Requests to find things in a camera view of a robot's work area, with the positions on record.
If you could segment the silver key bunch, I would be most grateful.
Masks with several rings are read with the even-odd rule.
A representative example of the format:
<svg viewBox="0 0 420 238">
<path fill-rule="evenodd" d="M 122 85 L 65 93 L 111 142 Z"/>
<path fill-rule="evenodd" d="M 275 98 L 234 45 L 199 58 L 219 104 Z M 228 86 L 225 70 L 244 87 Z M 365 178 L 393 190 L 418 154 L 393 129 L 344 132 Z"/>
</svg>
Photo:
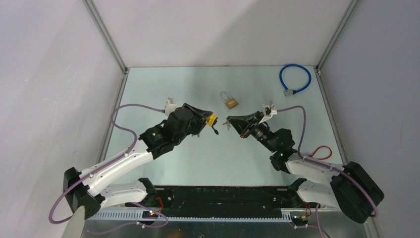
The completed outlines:
<svg viewBox="0 0 420 238">
<path fill-rule="evenodd" d="M 223 125 L 226 126 L 227 130 L 231 128 L 231 123 L 228 120 L 225 123 L 223 123 Z"/>
</svg>

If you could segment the yellow padlock black shackle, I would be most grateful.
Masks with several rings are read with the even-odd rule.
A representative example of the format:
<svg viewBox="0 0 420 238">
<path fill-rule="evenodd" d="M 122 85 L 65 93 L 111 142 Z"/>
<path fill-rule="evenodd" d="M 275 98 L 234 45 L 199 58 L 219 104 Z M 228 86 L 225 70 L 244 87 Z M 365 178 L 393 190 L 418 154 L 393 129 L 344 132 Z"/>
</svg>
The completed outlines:
<svg viewBox="0 0 420 238">
<path fill-rule="evenodd" d="M 214 125 L 217 123 L 218 116 L 215 114 L 210 115 L 206 118 L 206 124 L 210 127 L 214 127 Z"/>
</svg>

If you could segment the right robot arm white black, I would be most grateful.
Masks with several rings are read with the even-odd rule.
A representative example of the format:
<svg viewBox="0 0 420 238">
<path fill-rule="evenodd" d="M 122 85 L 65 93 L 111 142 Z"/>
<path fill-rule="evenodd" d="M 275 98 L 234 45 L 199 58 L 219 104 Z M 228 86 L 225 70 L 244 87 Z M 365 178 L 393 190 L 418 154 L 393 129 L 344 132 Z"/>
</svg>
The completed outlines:
<svg viewBox="0 0 420 238">
<path fill-rule="evenodd" d="M 228 116 L 225 125 L 232 127 L 243 139 L 253 137 L 272 152 L 270 162 L 277 171 L 297 175 L 288 201 L 294 207 L 306 202 L 339 209 L 350 220 L 364 223 L 377 215 L 377 207 L 385 194 L 358 163 L 328 163 L 294 149 L 289 129 L 273 132 L 265 113 L 257 111 L 246 116 Z"/>
</svg>

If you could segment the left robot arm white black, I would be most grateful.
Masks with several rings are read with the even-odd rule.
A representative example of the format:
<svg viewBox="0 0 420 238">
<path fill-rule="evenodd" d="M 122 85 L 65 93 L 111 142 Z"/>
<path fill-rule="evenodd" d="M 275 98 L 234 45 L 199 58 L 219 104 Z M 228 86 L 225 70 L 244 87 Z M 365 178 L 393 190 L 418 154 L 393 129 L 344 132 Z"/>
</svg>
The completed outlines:
<svg viewBox="0 0 420 238">
<path fill-rule="evenodd" d="M 213 112 L 187 103 L 178 106 L 168 100 L 161 112 L 166 119 L 140 135 L 134 134 L 133 143 L 119 155 L 81 171 L 72 167 L 64 173 L 63 197 L 72 212 L 84 207 L 88 219 L 114 205 L 136 202 L 152 206 L 157 191 L 148 178 L 126 184 L 114 184 L 114 181 L 172 151 L 187 136 L 198 136 L 205 126 L 213 128 L 217 123 Z"/>
</svg>

